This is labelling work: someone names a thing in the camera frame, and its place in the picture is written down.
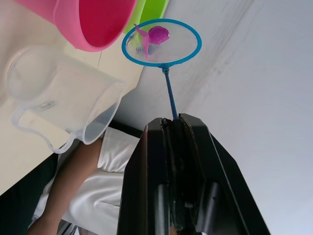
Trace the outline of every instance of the pink plastic bowl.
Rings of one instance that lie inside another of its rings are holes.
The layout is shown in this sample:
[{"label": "pink plastic bowl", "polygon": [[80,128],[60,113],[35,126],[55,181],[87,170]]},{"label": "pink plastic bowl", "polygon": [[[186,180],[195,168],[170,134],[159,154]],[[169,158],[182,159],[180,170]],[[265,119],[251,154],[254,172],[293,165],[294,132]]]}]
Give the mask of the pink plastic bowl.
[{"label": "pink plastic bowl", "polygon": [[16,0],[55,24],[80,50],[109,47],[123,32],[137,0]]}]

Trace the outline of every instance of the white sleeve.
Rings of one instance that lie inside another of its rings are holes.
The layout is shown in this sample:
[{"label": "white sleeve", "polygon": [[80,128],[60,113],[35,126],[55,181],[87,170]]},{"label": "white sleeve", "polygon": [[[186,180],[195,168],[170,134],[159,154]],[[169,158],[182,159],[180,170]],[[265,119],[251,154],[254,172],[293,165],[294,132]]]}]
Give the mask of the white sleeve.
[{"label": "white sleeve", "polygon": [[138,142],[137,137],[108,127],[103,137],[98,168],[123,173]]}]

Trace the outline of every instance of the clear plastic pitcher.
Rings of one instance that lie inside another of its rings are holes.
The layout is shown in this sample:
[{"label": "clear plastic pitcher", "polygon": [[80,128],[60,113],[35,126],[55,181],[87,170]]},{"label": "clear plastic pitcher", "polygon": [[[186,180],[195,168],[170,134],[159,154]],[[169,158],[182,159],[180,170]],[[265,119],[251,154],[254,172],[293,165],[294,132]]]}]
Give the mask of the clear plastic pitcher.
[{"label": "clear plastic pitcher", "polygon": [[[75,138],[91,144],[112,120],[125,82],[58,50],[35,46],[20,51],[7,72],[9,94],[19,103],[12,124],[41,136],[55,153],[64,153]],[[39,130],[20,126],[29,110],[70,134],[60,149]]]}]

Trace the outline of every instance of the pink toy fish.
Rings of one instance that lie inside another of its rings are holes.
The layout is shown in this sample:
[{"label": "pink toy fish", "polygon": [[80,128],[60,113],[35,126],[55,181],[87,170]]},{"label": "pink toy fish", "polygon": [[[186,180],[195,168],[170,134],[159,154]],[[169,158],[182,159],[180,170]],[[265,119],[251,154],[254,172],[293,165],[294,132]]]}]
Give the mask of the pink toy fish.
[{"label": "pink toy fish", "polygon": [[149,44],[160,45],[170,38],[169,31],[162,26],[154,26],[149,32],[141,30],[138,25],[134,24],[136,31],[142,36],[142,45],[145,50],[145,58],[148,59]]}]

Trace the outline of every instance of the green plastic container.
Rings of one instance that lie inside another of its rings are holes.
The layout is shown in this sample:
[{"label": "green plastic container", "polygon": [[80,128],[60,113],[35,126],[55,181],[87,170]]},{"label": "green plastic container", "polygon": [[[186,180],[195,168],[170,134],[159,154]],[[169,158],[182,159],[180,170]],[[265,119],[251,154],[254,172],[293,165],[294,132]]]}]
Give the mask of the green plastic container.
[{"label": "green plastic container", "polygon": [[137,0],[133,15],[124,29],[128,33],[134,24],[162,18],[169,0]]}]

